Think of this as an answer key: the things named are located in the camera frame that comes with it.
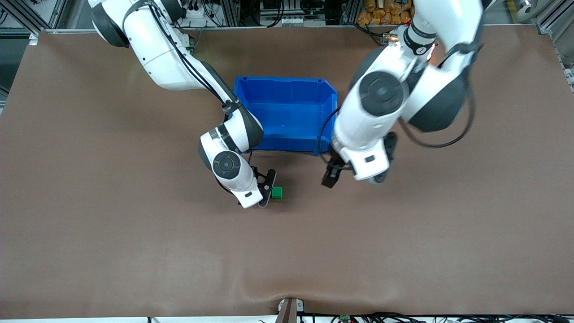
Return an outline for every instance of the round joint cover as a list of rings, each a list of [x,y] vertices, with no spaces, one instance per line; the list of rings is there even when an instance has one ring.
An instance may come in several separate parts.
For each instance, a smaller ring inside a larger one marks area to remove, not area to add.
[[[234,179],[239,175],[241,161],[236,154],[223,151],[215,156],[212,168],[215,175],[225,179]]]
[[[401,82],[387,72],[367,74],[359,85],[359,95],[363,109],[380,117],[397,111],[405,98]]]

